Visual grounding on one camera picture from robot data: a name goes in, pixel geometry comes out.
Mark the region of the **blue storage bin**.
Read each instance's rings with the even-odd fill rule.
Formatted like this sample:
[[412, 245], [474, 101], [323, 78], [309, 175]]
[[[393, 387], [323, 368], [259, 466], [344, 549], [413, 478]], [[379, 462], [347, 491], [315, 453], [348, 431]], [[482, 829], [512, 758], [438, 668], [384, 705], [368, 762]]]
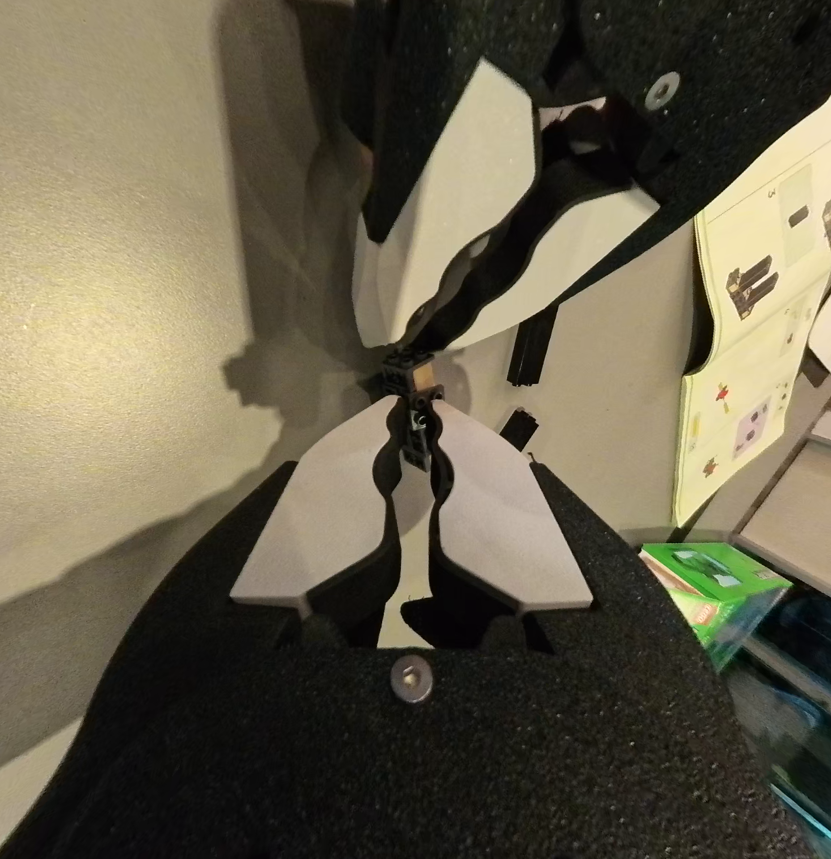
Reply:
[[831, 857], [831, 599], [802, 590], [746, 641], [762, 698], [754, 744], [814, 857]]

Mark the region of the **long black brick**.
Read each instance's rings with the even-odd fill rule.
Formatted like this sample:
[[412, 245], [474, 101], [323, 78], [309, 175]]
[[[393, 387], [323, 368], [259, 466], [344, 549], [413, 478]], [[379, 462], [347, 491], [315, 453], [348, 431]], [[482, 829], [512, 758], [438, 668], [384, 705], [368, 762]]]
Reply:
[[539, 383], [552, 336], [558, 306], [550, 305], [517, 328], [507, 381], [515, 387]]
[[539, 422], [523, 407], [517, 407], [501, 427], [499, 435], [517, 451], [523, 453], [539, 429]]

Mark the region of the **grey and yellow brick assembly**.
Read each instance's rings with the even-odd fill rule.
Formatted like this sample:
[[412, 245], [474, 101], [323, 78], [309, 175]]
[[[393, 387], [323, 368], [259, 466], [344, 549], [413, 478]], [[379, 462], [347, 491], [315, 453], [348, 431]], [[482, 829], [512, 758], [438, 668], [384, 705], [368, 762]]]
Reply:
[[436, 381], [435, 355], [412, 348], [397, 349], [382, 364], [382, 390], [406, 402], [401, 430], [401, 455], [413, 467], [428, 473], [435, 430], [433, 405], [444, 400], [443, 385]]

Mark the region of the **grey desk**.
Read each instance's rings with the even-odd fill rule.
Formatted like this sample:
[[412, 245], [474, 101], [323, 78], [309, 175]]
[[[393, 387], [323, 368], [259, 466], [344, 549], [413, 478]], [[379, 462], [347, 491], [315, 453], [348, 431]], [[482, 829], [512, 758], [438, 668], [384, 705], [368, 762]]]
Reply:
[[0, 2], [0, 770], [193, 543], [366, 403], [351, 2]]

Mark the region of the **green cardboard toy box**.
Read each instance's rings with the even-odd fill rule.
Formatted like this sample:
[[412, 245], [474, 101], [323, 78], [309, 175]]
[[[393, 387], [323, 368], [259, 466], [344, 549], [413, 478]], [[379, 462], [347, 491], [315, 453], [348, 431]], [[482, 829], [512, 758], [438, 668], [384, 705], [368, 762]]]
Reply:
[[644, 544], [639, 559], [668, 591], [717, 672], [793, 587], [727, 543]]

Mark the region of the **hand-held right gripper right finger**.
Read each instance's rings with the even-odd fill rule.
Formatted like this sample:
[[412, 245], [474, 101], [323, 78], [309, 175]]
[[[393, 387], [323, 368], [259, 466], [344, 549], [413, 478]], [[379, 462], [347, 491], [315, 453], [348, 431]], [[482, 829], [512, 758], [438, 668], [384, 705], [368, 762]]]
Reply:
[[593, 595], [532, 470], [501, 435], [434, 400], [434, 557], [515, 614]]

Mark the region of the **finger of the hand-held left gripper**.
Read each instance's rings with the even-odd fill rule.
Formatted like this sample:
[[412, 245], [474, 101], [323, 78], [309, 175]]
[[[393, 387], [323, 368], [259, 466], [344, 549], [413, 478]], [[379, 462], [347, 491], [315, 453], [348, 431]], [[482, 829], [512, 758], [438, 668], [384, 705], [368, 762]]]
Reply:
[[528, 92], [480, 59], [386, 240], [358, 217], [352, 301], [365, 348], [399, 344], [451, 299], [534, 184], [535, 124]]
[[555, 212], [546, 192], [539, 195], [471, 265], [456, 294], [415, 337], [415, 349], [463, 349], [518, 326], [564, 295], [660, 208], [635, 182], [590, 188]]

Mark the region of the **open instruction booklet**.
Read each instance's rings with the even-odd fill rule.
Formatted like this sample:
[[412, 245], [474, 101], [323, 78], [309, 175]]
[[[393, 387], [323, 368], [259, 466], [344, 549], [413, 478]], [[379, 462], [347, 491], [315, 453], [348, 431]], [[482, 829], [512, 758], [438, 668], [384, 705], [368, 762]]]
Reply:
[[831, 277], [831, 95], [702, 209], [694, 229], [712, 344], [682, 378], [678, 527], [784, 431]]

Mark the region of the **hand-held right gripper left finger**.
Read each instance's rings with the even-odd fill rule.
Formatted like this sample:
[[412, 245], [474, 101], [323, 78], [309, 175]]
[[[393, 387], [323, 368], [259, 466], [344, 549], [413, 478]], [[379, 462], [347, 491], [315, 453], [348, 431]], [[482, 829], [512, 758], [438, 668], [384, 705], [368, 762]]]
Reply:
[[376, 612], [396, 591], [401, 553], [403, 398], [388, 395], [298, 461], [234, 583], [237, 603], [298, 612]]

